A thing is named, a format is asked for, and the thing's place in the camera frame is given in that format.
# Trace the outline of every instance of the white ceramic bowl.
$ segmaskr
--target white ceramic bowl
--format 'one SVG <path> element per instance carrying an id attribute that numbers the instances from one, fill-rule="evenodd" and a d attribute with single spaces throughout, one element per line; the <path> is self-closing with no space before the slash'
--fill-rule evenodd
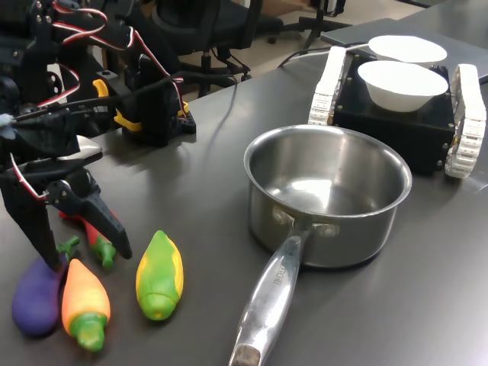
<path id="1" fill-rule="evenodd" d="M 415 63 L 426 68 L 448 55 L 438 44 L 414 36 L 379 36 L 370 40 L 368 46 L 379 60 Z"/>
<path id="2" fill-rule="evenodd" d="M 416 111 L 448 90 L 442 76 L 412 63 L 371 61 L 359 66 L 358 73 L 373 102 L 389 111 Z"/>

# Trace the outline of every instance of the stainless steel saucepan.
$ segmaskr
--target stainless steel saucepan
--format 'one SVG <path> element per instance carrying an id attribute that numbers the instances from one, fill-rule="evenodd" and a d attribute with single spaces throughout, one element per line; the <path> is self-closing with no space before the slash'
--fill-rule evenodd
<path id="1" fill-rule="evenodd" d="M 260 366 L 283 325 L 300 263 L 343 268 L 387 240 L 412 174 L 390 147 L 351 130 L 269 131 L 244 155 L 249 225 L 274 254 L 246 305 L 230 366 Z"/>

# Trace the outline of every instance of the toy vegetable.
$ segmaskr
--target toy vegetable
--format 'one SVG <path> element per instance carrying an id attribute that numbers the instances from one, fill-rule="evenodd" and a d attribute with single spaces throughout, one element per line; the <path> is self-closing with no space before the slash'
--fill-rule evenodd
<path id="1" fill-rule="evenodd" d="M 101 259 L 103 268 L 111 268 L 114 265 L 114 256 L 116 254 L 112 243 L 100 234 L 87 220 L 79 215 L 68 216 L 63 212 L 59 212 L 59 216 L 67 220 L 81 221 L 85 225 L 86 235 L 88 237 L 88 244 L 90 249 Z"/>
<path id="2" fill-rule="evenodd" d="M 163 231 L 158 231 L 137 269 L 137 301 L 148 318 L 163 320 L 176 308 L 182 291 L 180 252 Z"/>
<path id="3" fill-rule="evenodd" d="M 26 336 L 44 336 L 56 326 L 59 319 L 59 286 L 61 285 L 72 248 L 79 243 L 73 236 L 57 246 L 63 267 L 53 271 L 46 262 L 36 260 L 18 283 L 12 300 L 12 318 Z"/>
<path id="4" fill-rule="evenodd" d="M 61 311 L 68 334 L 83 348 L 100 351 L 110 319 L 110 301 L 98 278 L 78 259 L 69 264 Z"/>

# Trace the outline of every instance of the saucepan handle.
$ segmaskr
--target saucepan handle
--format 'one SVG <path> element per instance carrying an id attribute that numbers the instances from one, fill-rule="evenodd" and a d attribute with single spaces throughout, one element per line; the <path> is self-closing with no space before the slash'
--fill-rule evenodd
<path id="1" fill-rule="evenodd" d="M 242 313 L 229 366 L 260 366 L 266 359 L 287 314 L 309 234 L 292 230 L 269 260 Z"/>

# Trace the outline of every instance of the gray table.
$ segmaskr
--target gray table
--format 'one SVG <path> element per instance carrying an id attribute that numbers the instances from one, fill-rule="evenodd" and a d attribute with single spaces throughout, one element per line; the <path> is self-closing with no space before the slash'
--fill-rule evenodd
<path id="1" fill-rule="evenodd" d="M 242 308 L 270 253 L 246 223 L 242 154 L 258 135 L 306 122 L 325 59 L 308 57 L 190 104 L 196 139 L 164 149 L 134 145 L 119 133 L 95 139 L 105 157 L 89 166 L 102 197 L 124 223 L 133 259 L 105 272 L 82 248 L 83 262 L 111 298 L 104 351 L 82 352 L 61 330 L 24 339 L 10 315 L 14 286 L 36 258 L 2 211 L 0 360 L 2 365 L 227 365 Z M 304 268 L 269 366 L 482 365 L 488 359 L 488 152 L 459 185 L 442 174 L 415 177 L 390 239 L 369 265 L 349 271 Z M 81 231 L 52 214 L 58 240 Z M 141 315 L 136 268 L 155 231 L 175 241 L 185 289 L 170 321 Z"/>
<path id="2" fill-rule="evenodd" d="M 447 0 L 401 21 L 488 49 L 487 0 Z"/>

